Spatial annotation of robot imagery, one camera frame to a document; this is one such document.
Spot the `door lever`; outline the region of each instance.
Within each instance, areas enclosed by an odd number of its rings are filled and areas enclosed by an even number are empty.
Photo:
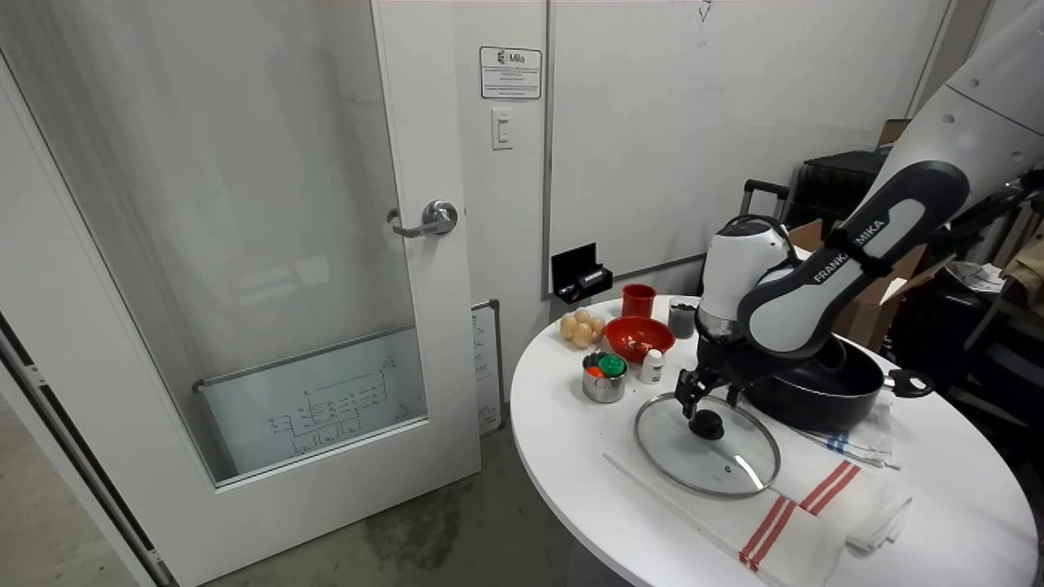
[[[386,216],[395,235],[400,239],[421,239],[421,235],[449,235],[458,228],[458,205],[449,203],[432,203],[421,212],[421,225],[406,228],[398,208]]]

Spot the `white door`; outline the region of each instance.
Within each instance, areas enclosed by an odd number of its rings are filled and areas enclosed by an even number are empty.
[[[386,219],[463,216],[449,3],[39,0],[0,43],[0,312],[180,584],[478,471],[466,233]]]

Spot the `pan lid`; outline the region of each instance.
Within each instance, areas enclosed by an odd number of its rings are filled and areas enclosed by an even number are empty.
[[[633,434],[652,468],[690,489],[715,497],[757,497],[770,489],[779,473],[779,447],[755,414],[721,397],[703,397],[695,421],[721,425],[721,438],[699,438],[682,406],[664,396],[644,406]]]

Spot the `floor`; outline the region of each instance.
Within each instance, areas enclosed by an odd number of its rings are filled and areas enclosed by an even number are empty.
[[[1044,486],[1017,471],[1044,527]],[[0,401],[0,584],[131,587],[96,525]],[[510,434],[483,440],[483,473],[262,562],[212,587],[622,587],[556,521]]]

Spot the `white table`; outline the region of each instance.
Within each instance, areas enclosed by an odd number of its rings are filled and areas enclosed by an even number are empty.
[[[618,317],[619,300],[591,310]],[[656,296],[652,317],[667,321],[667,310],[670,300]],[[633,383],[618,406],[591,406],[582,396],[582,358],[583,351],[569,348],[550,322],[529,344],[513,378],[515,445],[556,515],[631,584],[757,587],[761,576],[735,555],[672,515],[648,489],[622,480],[605,458],[612,440],[633,434],[640,406],[672,389],[678,370],[695,364],[695,340],[674,344],[660,386]],[[994,447],[938,396],[898,397],[895,430],[895,449],[903,459],[898,482],[913,492],[907,527],[898,546],[867,558],[844,548],[832,584],[1030,584],[1033,515]]]

